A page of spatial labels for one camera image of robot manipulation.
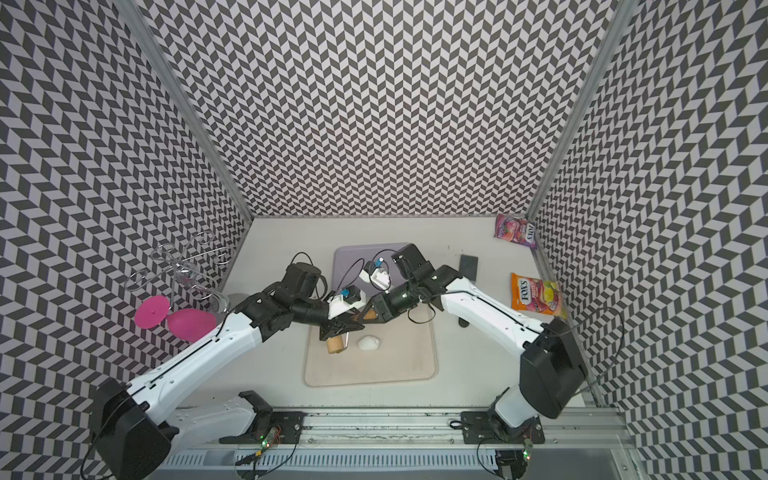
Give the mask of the wooden dough roller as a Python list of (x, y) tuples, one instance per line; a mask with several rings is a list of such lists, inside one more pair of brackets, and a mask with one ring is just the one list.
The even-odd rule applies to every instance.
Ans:
[[(363, 319), (363, 322), (372, 323), (374, 320), (377, 319), (377, 314), (374, 310), (370, 310), (369, 312), (365, 313), (363, 316), (357, 315), (357, 319)], [(348, 347), (348, 333), (344, 333), (342, 335), (331, 337), (326, 341), (326, 348), (327, 352), (329, 354), (339, 354), (345, 351)]]

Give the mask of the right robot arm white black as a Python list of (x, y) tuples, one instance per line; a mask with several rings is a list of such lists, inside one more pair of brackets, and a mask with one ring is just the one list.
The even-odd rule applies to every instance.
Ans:
[(387, 323), (419, 304), (455, 315), (517, 359), (517, 382), (500, 394), (491, 414), (510, 428), (529, 419), (558, 418), (588, 369), (572, 328), (559, 318), (542, 322), (503, 305), (457, 269), (433, 267), (414, 244), (392, 255), (404, 283), (367, 301), (360, 322)]

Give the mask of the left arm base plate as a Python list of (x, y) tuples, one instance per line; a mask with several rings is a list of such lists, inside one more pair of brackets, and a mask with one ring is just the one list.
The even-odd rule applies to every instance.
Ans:
[(221, 444), (259, 444), (263, 448), (278, 443), (297, 445), (301, 439), (306, 412), (274, 408), (253, 390), (240, 392), (237, 400), (245, 405), (246, 417), (237, 429), (219, 439)]

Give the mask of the beige plastic tray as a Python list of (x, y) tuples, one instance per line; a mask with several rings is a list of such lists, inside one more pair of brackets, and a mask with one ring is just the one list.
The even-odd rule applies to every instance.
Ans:
[[(429, 380), (438, 371), (431, 312), (420, 305), (386, 324), (372, 324), (352, 332), (348, 347), (329, 354), (319, 329), (310, 329), (303, 380), (309, 387), (337, 387), (363, 384)], [(361, 351), (358, 340), (366, 335), (381, 340), (375, 351)]]

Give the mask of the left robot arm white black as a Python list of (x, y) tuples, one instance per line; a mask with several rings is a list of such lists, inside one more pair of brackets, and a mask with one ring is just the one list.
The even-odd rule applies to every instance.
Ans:
[(244, 434), (258, 418), (257, 396), (183, 415), (177, 409), (201, 384), (293, 323), (314, 325), (326, 340), (359, 330), (368, 296), (356, 286), (334, 296), (313, 293), (325, 279), (308, 263), (237, 304), (221, 325), (159, 367), (121, 383), (106, 379), (90, 395), (89, 454), (115, 479), (143, 479), (183, 443)]

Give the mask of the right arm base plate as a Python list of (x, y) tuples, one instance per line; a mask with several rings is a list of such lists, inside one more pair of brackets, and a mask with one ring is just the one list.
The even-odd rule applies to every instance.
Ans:
[(517, 427), (509, 426), (497, 414), (488, 411), (462, 411), (459, 416), (465, 444), (501, 443), (523, 445), (526, 440), (543, 444), (545, 436), (540, 419), (534, 416)]

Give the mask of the white dough ball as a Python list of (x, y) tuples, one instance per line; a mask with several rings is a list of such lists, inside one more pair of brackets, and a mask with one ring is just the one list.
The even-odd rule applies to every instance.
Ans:
[(361, 351), (375, 351), (377, 350), (381, 345), (381, 340), (372, 335), (366, 335), (361, 337), (357, 342), (357, 347)]

